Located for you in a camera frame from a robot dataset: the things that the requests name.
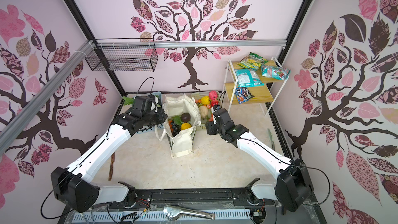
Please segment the green cabbage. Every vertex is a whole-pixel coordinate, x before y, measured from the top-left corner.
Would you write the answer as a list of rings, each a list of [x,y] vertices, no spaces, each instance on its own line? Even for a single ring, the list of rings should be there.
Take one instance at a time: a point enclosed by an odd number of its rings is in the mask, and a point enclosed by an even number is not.
[[[173,119],[173,121],[174,121],[174,123],[176,125],[182,125],[183,124],[180,116],[174,116],[172,119]]]

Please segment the orange fruit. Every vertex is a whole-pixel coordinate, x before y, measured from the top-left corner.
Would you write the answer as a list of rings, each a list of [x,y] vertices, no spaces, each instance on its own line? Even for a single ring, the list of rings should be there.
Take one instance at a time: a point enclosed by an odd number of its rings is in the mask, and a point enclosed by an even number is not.
[[[181,130],[186,130],[186,129],[189,129],[189,128],[191,128],[191,127],[192,127],[192,125],[191,125],[190,123],[184,122],[184,123],[181,124],[180,129],[181,129]]]

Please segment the dark avocado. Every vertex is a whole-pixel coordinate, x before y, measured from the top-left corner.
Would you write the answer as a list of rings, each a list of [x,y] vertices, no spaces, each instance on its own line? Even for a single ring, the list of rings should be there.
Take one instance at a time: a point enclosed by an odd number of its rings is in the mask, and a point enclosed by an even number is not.
[[[183,113],[180,116],[180,119],[183,123],[188,123],[191,120],[191,115],[189,113]]]

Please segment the dark grape bunch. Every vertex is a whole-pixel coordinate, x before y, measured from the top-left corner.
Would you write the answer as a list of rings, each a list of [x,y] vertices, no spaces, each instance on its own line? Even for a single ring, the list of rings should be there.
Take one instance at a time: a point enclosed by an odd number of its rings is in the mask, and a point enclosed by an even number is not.
[[[170,122],[170,128],[171,128],[173,137],[178,135],[180,133],[180,131],[181,131],[180,126],[177,125],[174,121]]]

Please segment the cream canvas grocery bag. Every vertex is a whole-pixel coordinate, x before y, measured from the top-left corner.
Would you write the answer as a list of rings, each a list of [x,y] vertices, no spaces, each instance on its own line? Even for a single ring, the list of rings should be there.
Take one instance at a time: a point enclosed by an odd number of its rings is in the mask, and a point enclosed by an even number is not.
[[[162,141],[164,138],[168,140],[172,158],[193,153],[194,135],[197,127],[201,123],[200,111],[194,98],[190,98],[186,95],[179,97],[166,96],[162,109],[167,114],[167,117],[165,122],[154,127],[156,138],[159,141]],[[172,118],[174,116],[181,116],[183,113],[189,113],[191,115],[191,120],[188,123],[190,123],[192,127],[181,130],[178,135],[173,137],[170,122],[173,121]]]

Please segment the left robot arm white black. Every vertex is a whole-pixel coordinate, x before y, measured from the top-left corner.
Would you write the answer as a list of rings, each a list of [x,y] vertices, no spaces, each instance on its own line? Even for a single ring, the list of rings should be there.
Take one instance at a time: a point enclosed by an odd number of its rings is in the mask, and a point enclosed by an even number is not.
[[[136,189],[124,182],[95,185],[92,180],[112,154],[143,127],[165,123],[167,114],[158,97],[137,96],[134,104],[110,124],[105,134],[67,168],[51,173],[55,198],[73,210],[83,213],[91,207],[119,202],[126,208],[136,203]]]

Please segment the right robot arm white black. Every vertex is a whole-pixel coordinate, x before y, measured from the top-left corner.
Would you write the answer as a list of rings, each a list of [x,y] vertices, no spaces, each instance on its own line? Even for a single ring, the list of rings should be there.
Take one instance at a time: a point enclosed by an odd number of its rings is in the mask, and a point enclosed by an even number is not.
[[[249,186],[254,196],[259,200],[276,200],[290,212],[303,205],[314,188],[302,160],[293,161],[265,145],[248,128],[235,124],[226,109],[215,106],[211,112],[213,120],[206,123],[207,134],[219,135],[227,143],[251,155],[274,178],[273,183],[257,180]]]

